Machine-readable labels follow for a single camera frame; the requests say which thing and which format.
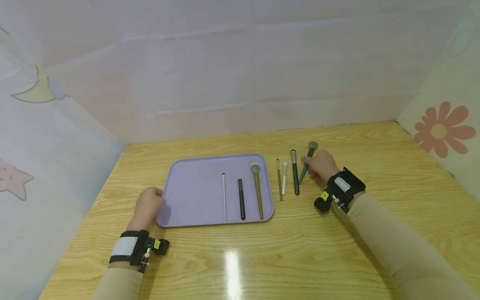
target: wrist-mounted camera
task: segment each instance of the wrist-mounted camera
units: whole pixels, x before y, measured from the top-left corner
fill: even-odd
[[[322,195],[315,200],[313,205],[322,213],[330,210],[332,201],[345,213],[348,213],[348,205],[358,192],[365,191],[365,184],[353,175],[346,167],[343,171],[332,176],[327,183],[327,188]]]
[[[109,263],[130,262],[130,265],[139,265],[139,271],[143,273],[148,265],[150,252],[165,255],[170,246],[168,240],[157,240],[149,237],[149,234],[146,230],[122,233],[113,247]]]

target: yellow sticker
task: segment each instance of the yellow sticker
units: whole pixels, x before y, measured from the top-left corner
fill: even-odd
[[[327,201],[328,193],[327,193],[327,192],[323,192],[321,198],[322,198],[324,201]]]

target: hand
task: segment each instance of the hand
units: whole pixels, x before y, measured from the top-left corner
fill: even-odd
[[[323,180],[328,181],[330,177],[340,172],[333,155],[326,150],[318,151],[314,157],[302,156],[301,159],[309,166],[310,178],[315,179],[319,176]]]
[[[152,186],[144,189],[138,196],[135,212],[127,230],[148,230],[150,223],[165,204],[162,195],[163,190],[159,188]]]

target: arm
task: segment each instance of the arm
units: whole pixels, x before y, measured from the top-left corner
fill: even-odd
[[[312,178],[328,180],[340,171],[325,150],[302,160]],[[405,299],[477,299],[437,250],[375,197],[360,192],[349,208],[348,218]]]
[[[163,191],[155,187],[146,188],[141,192],[132,220],[125,231],[148,230],[152,220],[165,203],[162,194]],[[108,265],[92,299],[135,300],[142,284],[142,278],[143,274],[139,272],[138,266],[130,265],[129,262],[113,262]]]

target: fluffy brush head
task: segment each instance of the fluffy brush head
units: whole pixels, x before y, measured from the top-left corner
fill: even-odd
[[[258,173],[260,172],[260,166],[258,164],[252,164],[250,170],[252,170],[253,173]]]
[[[317,142],[314,142],[314,141],[311,141],[310,143],[308,143],[308,147],[309,147],[309,148],[313,148],[314,150],[317,150],[317,148],[318,148],[318,143],[317,143]]]

